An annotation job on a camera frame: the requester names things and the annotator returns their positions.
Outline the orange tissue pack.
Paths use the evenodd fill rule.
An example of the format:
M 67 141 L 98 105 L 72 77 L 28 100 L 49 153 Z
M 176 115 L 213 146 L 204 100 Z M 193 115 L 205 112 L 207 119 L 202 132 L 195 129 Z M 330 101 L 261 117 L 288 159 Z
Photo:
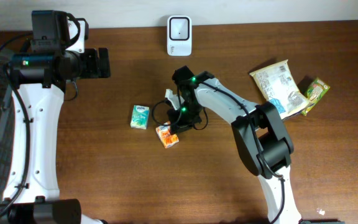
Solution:
M 159 140 L 161 141 L 165 149 L 172 147 L 173 145 L 179 142 L 178 136 L 176 134 L 170 133 L 169 121 L 161 126 L 156 127 L 155 130 Z

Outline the green Kleenex tissue pack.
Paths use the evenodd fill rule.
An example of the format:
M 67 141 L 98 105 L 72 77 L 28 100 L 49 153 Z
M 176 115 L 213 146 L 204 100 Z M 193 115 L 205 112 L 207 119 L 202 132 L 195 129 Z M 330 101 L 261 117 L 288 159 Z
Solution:
M 134 105 L 130 126 L 137 129 L 147 129 L 149 112 L 148 106 Z

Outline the yellow snack bag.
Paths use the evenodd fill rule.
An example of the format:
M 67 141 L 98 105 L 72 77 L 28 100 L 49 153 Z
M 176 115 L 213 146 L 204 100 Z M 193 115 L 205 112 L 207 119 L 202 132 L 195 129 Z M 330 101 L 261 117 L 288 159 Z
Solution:
M 301 113 L 311 103 L 296 85 L 288 60 L 250 72 L 249 75 L 264 98 L 276 107 L 282 120 Z

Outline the green snack bag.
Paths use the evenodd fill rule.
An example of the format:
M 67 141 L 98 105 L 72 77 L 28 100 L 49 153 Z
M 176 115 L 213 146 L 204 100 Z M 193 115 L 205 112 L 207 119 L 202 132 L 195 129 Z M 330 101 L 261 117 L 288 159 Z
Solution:
M 308 106 L 301 112 L 306 116 L 314 106 L 322 99 L 326 92 L 330 89 L 330 86 L 322 81 L 320 78 L 316 78 L 307 88 L 305 97 L 309 100 Z

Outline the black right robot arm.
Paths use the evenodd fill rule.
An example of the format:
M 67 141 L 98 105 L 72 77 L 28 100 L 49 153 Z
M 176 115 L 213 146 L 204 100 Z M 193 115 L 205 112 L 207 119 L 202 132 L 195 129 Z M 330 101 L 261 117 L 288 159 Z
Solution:
M 237 151 L 246 169 L 261 184 L 270 223 L 301 223 L 290 182 L 293 142 L 276 107 L 249 102 L 224 87 L 213 74 L 198 75 L 183 66 L 174 71 L 177 87 L 166 92 L 170 132 L 182 133 L 201 122 L 210 109 L 232 128 Z

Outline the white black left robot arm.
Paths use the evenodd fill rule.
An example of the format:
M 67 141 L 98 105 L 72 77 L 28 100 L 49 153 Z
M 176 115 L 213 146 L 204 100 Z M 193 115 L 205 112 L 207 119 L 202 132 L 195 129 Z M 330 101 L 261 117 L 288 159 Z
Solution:
M 67 83 L 111 75 L 106 48 L 87 49 L 89 25 L 63 11 L 33 11 L 32 31 L 0 69 L 0 223 L 93 223 L 61 199 L 57 129 Z

